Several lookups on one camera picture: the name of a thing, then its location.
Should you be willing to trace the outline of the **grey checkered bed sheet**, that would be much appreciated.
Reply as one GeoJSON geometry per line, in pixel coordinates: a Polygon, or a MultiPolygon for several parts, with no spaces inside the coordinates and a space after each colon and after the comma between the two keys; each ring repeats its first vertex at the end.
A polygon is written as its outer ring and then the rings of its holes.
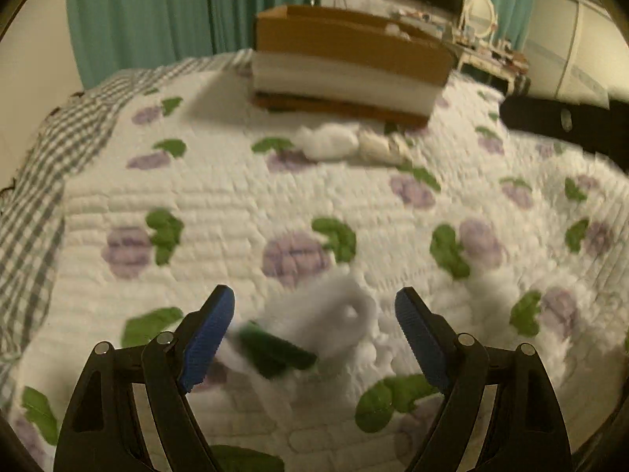
{"type": "Polygon", "coordinates": [[[252,54],[243,49],[157,68],[125,69],[70,98],[42,122],[1,211],[3,411],[15,393],[13,370],[49,311],[55,255],[64,234],[60,206],[66,181],[105,148],[131,98],[183,75],[248,67],[252,54]]]}

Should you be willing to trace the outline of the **white wardrobe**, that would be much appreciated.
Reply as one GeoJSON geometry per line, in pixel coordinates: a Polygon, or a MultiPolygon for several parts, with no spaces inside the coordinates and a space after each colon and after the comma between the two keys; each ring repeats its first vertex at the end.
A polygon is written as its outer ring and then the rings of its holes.
{"type": "Polygon", "coordinates": [[[604,108],[628,99],[628,45],[594,3],[534,0],[524,56],[532,96],[604,108]]]}

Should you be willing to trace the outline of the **floral white quilt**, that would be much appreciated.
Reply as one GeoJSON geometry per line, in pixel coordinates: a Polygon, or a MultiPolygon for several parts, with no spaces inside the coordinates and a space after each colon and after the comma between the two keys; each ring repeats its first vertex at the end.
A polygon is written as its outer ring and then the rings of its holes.
{"type": "Polygon", "coordinates": [[[427,126],[399,133],[413,162],[313,162],[301,127],[387,125],[275,113],[242,70],[180,76],[131,98],[64,188],[49,311],[13,370],[9,425],[51,470],[93,346],[148,343],[215,286],[232,323],[311,280],[349,274],[376,300],[355,350],[301,372],[281,428],[248,378],[215,359],[189,403],[234,469],[401,471],[442,395],[394,315],[413,287],[458,332],[539,351],[579,448],[628,375],[628,179],[583,149],[509,129],[493,90],[452,76],[427,126]]]}

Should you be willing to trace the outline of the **white green sock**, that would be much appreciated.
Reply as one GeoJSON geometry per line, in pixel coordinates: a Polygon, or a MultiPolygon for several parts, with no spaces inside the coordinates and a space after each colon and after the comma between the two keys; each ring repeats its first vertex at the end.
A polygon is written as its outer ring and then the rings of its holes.
{"type": "Polygon", "coordinates": [[[296,416],[301,372],[355,350],[376,320],[376,300],[349,274],[327,274],[274,299],[256,319],[232,323],[217,359],[248,378],[279,427],[296,416]]]}

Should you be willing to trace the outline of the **oval vanity mirror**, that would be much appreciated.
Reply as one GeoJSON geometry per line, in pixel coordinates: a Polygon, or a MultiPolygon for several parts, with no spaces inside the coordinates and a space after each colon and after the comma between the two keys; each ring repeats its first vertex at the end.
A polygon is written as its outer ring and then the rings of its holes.
{"type": "Polygon", "coordinates": [[[462,13],[462,28],[476,39],[489,41],[498,27],[498,14],[491,0],[468,0],[462,13]]]}

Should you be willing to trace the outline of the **large green curtain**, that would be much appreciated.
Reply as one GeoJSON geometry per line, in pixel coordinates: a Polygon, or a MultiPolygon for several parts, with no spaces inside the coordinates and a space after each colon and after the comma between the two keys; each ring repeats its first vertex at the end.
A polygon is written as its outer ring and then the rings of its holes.
{"type": "Polygon", "coordinates": [[[253,47],[258,13],[321,0],[66,0],[79,76],[91,89],[128,68],[253,47]]]}

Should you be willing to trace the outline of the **white cotton ball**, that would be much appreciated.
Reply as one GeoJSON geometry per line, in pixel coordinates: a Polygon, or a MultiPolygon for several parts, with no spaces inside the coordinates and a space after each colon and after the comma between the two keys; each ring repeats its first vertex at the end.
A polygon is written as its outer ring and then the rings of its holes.
{"type": "Polygon", "coordinates": [[[355,125],[328,123],[316,128],[301,127],[293,143],[310,161],[340,161],[356,155],[359,149],[355,125]]]}

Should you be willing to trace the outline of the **cream cloth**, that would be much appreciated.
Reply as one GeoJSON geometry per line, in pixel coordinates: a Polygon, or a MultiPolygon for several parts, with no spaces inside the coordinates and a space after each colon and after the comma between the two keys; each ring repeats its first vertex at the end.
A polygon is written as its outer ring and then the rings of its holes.
{"type": "Polygon", "coordinates": [[[401,134],[378,134],[371,130],[357,133],[359,156],[377,164],[400,166],[413,162],[412,152],[401,134]]]}

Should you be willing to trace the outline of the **grey white cloth bundle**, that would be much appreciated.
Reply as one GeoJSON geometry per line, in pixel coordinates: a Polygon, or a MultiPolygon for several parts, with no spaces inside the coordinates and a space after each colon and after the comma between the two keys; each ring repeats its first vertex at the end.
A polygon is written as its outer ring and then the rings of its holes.
{"type": "Polygon", "coordinates": [[[394,24],[393,22],[386,24],[385,34],[396,37],[397,39],[403,39],[403,41],[410,41],[412,39],[407,32],[402,30],[398,24],[394,24]]]}

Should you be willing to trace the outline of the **white dressing table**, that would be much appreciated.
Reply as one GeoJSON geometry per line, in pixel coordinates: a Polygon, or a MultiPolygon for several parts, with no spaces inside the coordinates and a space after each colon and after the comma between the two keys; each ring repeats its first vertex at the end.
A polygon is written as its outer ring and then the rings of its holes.
{"type": "Polygon", "coordinates": [[[523,53],[490,46],[448,43],[456,57],[456,69],[476,82],[505,96],[526,96],[531,87],[530,64],[523,53]]]}

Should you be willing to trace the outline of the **brown cardboard box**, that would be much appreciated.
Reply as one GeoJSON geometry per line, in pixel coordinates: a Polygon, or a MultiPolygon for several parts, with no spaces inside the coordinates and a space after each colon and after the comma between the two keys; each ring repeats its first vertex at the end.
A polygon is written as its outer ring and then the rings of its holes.
{"type": "Polygon", "coordinates": [[[266,109],[422,127],[455,62],[439,39],[398,20],[276,6],[255,19],[253,100],[266,109]],[[412,39],[386,35],[390,22],[412,39]]]}

